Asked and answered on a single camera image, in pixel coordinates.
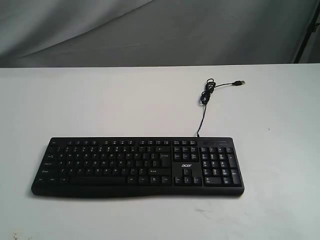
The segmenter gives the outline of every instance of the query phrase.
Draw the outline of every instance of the table surface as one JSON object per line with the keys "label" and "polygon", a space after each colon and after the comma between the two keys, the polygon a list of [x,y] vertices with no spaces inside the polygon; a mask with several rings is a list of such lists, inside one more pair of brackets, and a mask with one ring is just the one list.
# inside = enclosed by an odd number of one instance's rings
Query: table surface
{"label": "table surface", "polygon": [[[241,197],[33,196],[51,137],[232,137]],[[0,69],[3,240],[316,239],[320,64]]]}

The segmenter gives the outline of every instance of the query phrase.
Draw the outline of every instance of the acer keyboard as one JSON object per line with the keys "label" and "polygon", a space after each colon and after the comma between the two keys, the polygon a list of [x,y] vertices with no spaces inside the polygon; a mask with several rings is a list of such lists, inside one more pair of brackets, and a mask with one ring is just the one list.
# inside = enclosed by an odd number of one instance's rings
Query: acer keyboard
{"label": "acer keyboard", "polygon": [[229,137],[54,137],[31,190],[79,198],[241,195]]}

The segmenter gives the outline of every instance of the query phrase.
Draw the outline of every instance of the gray cloth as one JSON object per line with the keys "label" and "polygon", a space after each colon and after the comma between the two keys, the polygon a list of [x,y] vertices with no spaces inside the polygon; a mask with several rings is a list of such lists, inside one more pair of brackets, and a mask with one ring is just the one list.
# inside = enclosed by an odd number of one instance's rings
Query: gray cloth
{"label": "gray cloth", "polygon": [[318,0],[19,2],[2,67],[292,63]]}

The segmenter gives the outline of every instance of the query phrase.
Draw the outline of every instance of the fabric backdrop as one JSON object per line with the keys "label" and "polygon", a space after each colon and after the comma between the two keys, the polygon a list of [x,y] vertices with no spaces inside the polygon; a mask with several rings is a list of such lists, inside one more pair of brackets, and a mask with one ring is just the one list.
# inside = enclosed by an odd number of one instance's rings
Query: fabric backdrop
{"label": "fabric backdrop", "polygon": [[292,63],[318,0],[2,0],[0,67]]}

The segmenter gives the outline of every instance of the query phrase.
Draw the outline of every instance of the keyboard frame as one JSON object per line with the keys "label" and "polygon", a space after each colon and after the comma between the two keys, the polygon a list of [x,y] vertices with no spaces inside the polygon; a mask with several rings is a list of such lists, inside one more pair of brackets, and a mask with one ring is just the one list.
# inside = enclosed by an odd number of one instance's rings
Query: keyboard frame
{"label": "keyboard frame", "polygon": [[[230,196],[239,196],[244,190],[245,186],[242,179],[242,174],[240,171],[240,166],[238,162],[238,157],[236,149],[234,146],[233,139],[231,137],[53,137],[51,141],[58,141],[59,143],[67,144],[67,141],[75,140],[96,140],[102,142],[103,140],[108,141],[135,141],[135,145],[131,147],[140,147],[139,141],[141,140],[169,140],[170,141],[170,154],[171,154],[171,185],[39,185],[35,183],[35,180],[32,183],[31,191],[34,195],[38,196],[51,196],[51,197],[71,197],[71,198],[122,198],[122,197],[142,197],[142,196],[158,196],[158,195],[188,195],[188,196],[210,196],[210,195],[230,195]],[[239,186],[204,186],[204,176],[201,175],[202,186],[177,186],[174,185],[174,175],[173,167],[175,161],[173,161],[173,141],[197,141],[196,148],[198,150],[199,161],[198,162],[183,162],[197,164],[199,163],[200,167],[202,164],[201,160],[201,147],[232,147],[235,162],[237,165],[237,170],[239,173],[239,178],[241,185]],[[204,145],[204,142],[209,142],[211,145]]]}

